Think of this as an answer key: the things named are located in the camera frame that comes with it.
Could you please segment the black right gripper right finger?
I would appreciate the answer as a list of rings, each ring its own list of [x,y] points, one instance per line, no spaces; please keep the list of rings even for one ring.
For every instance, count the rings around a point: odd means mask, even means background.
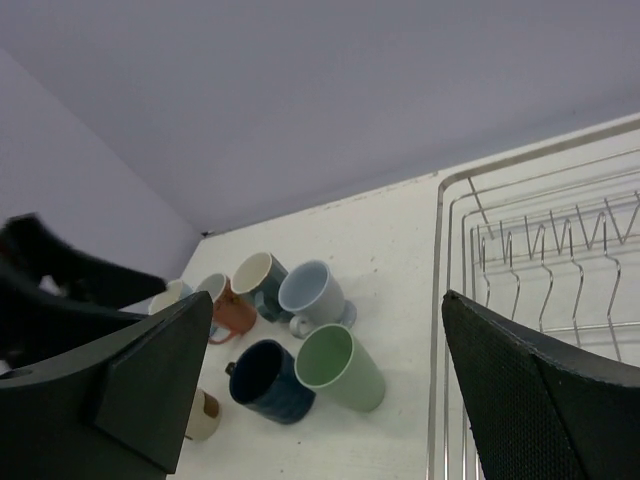
[[[639,369],[450,290],[447,344],[487,479],[636,479]]]

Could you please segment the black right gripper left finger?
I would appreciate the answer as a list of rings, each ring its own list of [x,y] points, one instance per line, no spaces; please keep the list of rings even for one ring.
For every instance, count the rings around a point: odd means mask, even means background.
[[[164,479],[175,473],[212,302],[188,298],[1,378],[4,479]]]

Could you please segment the light blue cup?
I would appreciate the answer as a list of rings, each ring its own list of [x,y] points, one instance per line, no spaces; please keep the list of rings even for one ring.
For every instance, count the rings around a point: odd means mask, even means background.
[[[166,289],[163,292],[152,298],[148,306],[148,314],[154,315],[180,300],[187,298],[192,293],[193,289],[183,280],[171,280],[166,284]]]

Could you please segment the pink dotted mug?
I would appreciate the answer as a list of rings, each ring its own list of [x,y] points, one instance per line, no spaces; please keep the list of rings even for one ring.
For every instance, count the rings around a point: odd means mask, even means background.
[[[209,344],[224,344],[254,327],[257,320],[255,308],[232,291],[231,280],[226,274],[214,273],[206,277],[198,285],[197,291],[207,292],[213,303]],[[228,335],[216,340],[214,334],[220,328],[227,330]]]

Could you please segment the dark blue mug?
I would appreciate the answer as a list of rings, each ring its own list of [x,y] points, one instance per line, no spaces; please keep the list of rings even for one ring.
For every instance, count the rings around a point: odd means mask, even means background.
[[[316,394],[297,379],[294,362],[275,340],[256,342],[225,368],[231,398],[272,422],[299,422],[310,411]]]

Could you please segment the grey blue mug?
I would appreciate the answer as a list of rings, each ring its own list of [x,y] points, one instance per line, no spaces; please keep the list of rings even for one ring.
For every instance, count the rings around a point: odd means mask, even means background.
[[[269,252],[246,258],[231,277],[232,291],[249,302],[265,320],[288,323],[293,315],[278,301],[279,289],[288,275],[286,268]]]

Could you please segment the mint green tumbler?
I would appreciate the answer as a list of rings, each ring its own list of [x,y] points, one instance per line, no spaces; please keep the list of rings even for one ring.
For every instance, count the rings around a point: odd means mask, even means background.
[[[356,412],[375,410],[385,397],[380,369],[353,333],[339,324],[322,326],[306,338],[294,371],[305,387]]]

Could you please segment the pale blue white mug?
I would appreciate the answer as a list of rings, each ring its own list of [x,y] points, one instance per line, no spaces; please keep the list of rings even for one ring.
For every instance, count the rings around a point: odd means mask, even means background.
[[[293,315],[289,331],[304,340],[327,324],[351,328],[357,319],[355,305],[347,300],[329,266],[307,261],[288,273],[278,292],[280,306]]]

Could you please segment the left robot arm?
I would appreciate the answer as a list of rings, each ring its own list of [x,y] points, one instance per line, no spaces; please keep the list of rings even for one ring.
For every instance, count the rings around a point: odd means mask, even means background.
[[[1,226],[1,362],[18,369],[144,318],[125,309],[166,290],[160,277],[76,249],[34,213]]]

